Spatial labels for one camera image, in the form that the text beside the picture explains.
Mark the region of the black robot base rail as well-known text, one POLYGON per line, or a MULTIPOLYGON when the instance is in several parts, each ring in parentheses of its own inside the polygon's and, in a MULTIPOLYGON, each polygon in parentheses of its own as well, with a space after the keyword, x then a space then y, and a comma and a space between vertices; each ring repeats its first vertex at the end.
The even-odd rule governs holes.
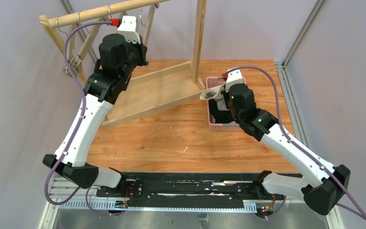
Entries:
POLYGON ((253 185, 258 173, 127 172, 123 191, 106 187, 90 190, 88 199, 127 201, 129 209, 243 208, 243 201, 271 204, 282 195, 268 194, 253 185))

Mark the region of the grey underwear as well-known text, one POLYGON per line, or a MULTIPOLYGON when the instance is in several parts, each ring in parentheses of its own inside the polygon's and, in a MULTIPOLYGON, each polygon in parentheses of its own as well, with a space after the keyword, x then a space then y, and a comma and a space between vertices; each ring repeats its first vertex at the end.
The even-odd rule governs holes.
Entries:
POLYGON ((200 94, 200 100, 213 100, 216 102, 219 111, 228 111, 229 107, 226 105, 223 93, 225 93, 225 84, 214 86, 204 90, 200 94))

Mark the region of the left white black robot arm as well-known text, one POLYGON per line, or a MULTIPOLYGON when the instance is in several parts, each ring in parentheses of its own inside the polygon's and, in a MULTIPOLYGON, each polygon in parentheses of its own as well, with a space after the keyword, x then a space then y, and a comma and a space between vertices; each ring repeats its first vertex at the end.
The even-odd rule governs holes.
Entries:
POLYGON ((83 114, 77 114, 55 153, 43 158, 50 173, 57 173, 83 189, 107 187, 116 195, 126 189, 125 174, 89 164, 87 154, 105 116, 120 93, 126 91, 135 67, 148 64, 146 52, 142 40, 130 41, 117 33, 103 38, 99 45, 100 58, 83 89, 80 105, 83 114))

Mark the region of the wooden hanger with grey underwear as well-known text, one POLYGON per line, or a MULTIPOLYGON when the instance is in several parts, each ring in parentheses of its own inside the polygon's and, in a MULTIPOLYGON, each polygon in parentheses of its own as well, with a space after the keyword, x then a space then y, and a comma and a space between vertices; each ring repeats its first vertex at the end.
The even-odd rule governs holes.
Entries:
POLYGON ((143 21, 142 21, 142 11, 143 11, 143 9, 140 10, 140 14, 139 14, 140 24, 145 28, 144 36, 143 36, 143 44, 144 45, 148 44, 151 29, 152 29, 154 14, 155 14, 156 9, 158 9, 158 8, 159 8, 159 3, 153 4, 153 5, 150 6, 146 23, 143 23, 143 21))

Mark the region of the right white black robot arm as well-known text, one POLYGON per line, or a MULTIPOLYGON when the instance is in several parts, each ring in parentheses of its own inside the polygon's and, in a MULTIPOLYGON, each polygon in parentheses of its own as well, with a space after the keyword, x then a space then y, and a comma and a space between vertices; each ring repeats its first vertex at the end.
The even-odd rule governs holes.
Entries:
POLYGON ((332 163, 316 155, 279 125, 270 112, 257 108, 254 93, 244 83, 228 90, 229 106, 234 121, 257 141, 281 154, 302 175, 290 177, 272 171, 263 171, 253 183, 262 196, 279 194, 302 199, 311 210, 328 215, 344 196, 341 187, 347 187, 351 172, 343 164, 332 163))

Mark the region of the wooden clip hanger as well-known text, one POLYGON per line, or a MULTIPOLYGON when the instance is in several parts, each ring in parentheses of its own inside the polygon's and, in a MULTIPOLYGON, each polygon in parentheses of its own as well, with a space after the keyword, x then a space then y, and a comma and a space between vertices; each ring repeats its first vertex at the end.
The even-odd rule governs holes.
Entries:
POLYGON ((96 39, 96 37, 98 35, 100 27, 102 25, 104 25, 105 23, 107 23, 107 22, 110 22, 108 16, 99 17, 96 21, 89 22, 89 23, 86 23, 86 24, 81 24, 80 26, 76 27, 72 31, 72 32, 75 32, 74 34, 76 34, 79 30, 82 30, 82 29, 85 29, 87 27, 92 26, 92 28, 89 30, 87 40, 82 43, 81 48, 77 52, 76 56, 74 56, 75 60, 71 62, 72 65, 70 65, 70 68, 72 67, 74 70, 79 71, 79 72, 82 71, 82 62, 86 57, 88 48, 92 46, 94 40, 96 39))

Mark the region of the black underwear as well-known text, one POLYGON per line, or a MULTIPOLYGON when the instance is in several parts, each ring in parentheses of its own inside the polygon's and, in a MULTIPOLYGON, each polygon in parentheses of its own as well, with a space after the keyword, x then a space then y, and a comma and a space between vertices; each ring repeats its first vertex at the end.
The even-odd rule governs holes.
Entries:
POLYGON ((217 102, 215 100, 209 100, 209 111, 211 116, 213 117, 213 123, 217 124, 229 124, 234 121, 234 118, 231 114, 230 110, 219 110, 217 106, 217 102))

